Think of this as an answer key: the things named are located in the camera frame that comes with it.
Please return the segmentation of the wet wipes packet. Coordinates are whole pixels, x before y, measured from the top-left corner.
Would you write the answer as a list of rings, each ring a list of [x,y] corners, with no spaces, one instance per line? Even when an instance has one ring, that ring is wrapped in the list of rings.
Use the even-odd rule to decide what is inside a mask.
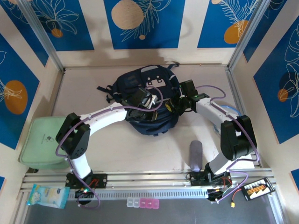
[[[46,207],[64,209],[68,201],[70,190],[70,187],[49,187],[33,184],[27,205],[32,206],[38,204]]]

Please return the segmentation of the black orange charger board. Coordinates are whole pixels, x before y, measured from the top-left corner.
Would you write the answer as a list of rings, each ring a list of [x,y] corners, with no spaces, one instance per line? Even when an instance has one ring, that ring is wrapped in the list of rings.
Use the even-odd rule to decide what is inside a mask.
[[[243,185],[242,193],[247,201],[254,200],[267,194],[275,192],[273,185],[267,177]]]

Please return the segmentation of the pink white pill organizer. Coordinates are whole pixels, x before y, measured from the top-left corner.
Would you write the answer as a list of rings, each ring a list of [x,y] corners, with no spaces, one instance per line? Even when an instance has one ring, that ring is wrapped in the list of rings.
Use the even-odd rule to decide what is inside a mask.
[[[153,198],[131,198],[127,199],[126,206],[129,208],[159,209],[159,200]]]

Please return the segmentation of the aluminium rail frame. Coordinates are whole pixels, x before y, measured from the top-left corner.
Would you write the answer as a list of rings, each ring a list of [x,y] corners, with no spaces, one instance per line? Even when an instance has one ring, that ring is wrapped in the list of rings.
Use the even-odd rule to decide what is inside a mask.
[[[273,186],[276,186],[276,180],[269,168],[257,168],[248,170],[238,170],[230,173],[230,179],[233,187],[240,184],[248,174],[245,184],[252,183],[264,177],[267,177]],[[49,187],[65,186],[66,173],[26,173],[22,183],[21,192],[31,191],[33,184],[39,184]],[[106,189],[174,189],[191,187],[189,172],[154,172],[154,173],[108,173]],[[222,188],[229,186],[202,186],[205,188]]]

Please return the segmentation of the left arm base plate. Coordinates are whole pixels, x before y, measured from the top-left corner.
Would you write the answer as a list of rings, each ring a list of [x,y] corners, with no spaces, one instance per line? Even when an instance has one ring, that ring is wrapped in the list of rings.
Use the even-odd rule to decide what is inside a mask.
[[[90,173],[83,181],[93,189],[104,189],[107,185],[107,174],[94,174]],[[85,185],[72,173],[66,175],[65,186],[71,189],[80,189]]]

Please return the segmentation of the navy blue backpack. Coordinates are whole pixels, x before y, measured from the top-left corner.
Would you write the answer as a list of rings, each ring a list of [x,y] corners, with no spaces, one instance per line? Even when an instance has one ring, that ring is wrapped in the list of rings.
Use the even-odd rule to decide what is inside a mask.
[[[163,96],[163,104],[158,110],[156,121],[141,120],[127,121],[139,133],[143,135],[158,136],[160,133],[166,133],[169,129],[174,128],[178,122],[179,115],[171,113],[165,106],[165,101],[173,98],[179,92],[179,81],[176,75],[171,71],[178,63],[170,64],[168,67],[161,65],[148,65],[130,72],[127,72],[117,78],[113,85],[106,88],[97,87],[97,90],[107,94],[106,101],[112,100],[120,103],[127,100],[137,90],[142,87],[155,86]]]

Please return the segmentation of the aluminium frame post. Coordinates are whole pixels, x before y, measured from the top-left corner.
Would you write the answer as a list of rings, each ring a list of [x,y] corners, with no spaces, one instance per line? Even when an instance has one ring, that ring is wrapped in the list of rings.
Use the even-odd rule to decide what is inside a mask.
[[[238,42],[229,62],[227,63],[228,71],[232,71],[233,67],[238,62],[239,57],[242,55],[244,48],[247,46],[250,38],[252,37],[270,1],[271,0],[259,0],[258,5],[252,13],[252,16],[244,30],[244,33],[240,38],[240,41]]]
[[[59,71],[64,71],[64,67],[57,55],[56,49],[54,48],[50,38],[48,37],[45,29],[35,14],[31,4],[27,0],[16,0],[19,9],[24,15],[25,19],[29,23],[39,42],[45,49],[48,56],[53,61],[54,65]]]

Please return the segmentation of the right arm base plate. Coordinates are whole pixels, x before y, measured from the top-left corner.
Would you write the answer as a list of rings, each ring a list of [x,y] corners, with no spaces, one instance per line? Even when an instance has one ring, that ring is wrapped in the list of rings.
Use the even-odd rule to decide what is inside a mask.
[[[190,172],[191,186],[231,186],[230,173],[224,172],[219,175],[214,175],[209,172]]]

